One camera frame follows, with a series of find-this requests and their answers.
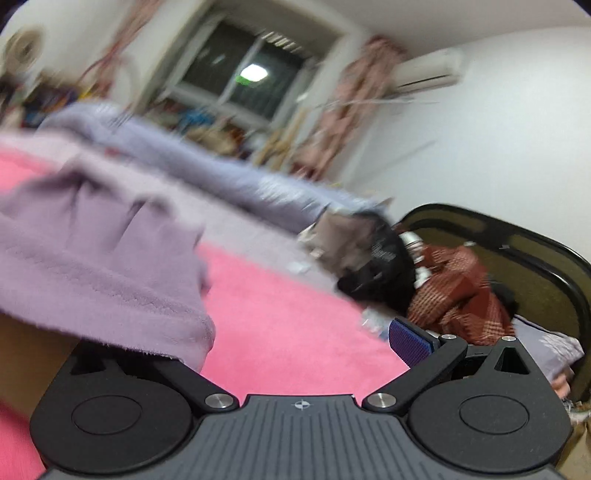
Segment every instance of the grooved surface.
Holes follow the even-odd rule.
[[[50,473],[46,480],[71,480]],[[467,480],[436,463],[400,421],[359,409],[352,397],[250,397],[209,416],[180,453],[122,480]],[[521,480],[558,480],[550,471]]]

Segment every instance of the window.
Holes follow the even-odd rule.
[[[168,89],[181,102],[213,107],[250,127],[281,127],[314,65],[284,35],[214,14],[187,45]]]

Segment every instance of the lavender fleece blanket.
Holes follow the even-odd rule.
[[[203,233],[64,169],[0,197],[0,308],[36,327],[181,359],[200,371],[214,325],[194,253]]]
[[[108,103],[70,105],[41,125],[52,128],[162,170],[292,233],[308,228],[327,206],[348,212],[377,208],[373,200],[344,190],[217,157],[141,118],[124,118]]]

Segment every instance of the white ceiling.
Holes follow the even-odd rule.
[[[411,57],[533,28],[591,26],[573,0],[321,0]]]

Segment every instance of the black device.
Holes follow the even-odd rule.
[[[397,322],[391,332],[411,328]],[[31,419],[42,478],[562,478],[569,417],[517,339],[480,348],[412,332],[430,354],[361,407],[351,395],[250,395],[240,407],[179,361],[83,342]]]

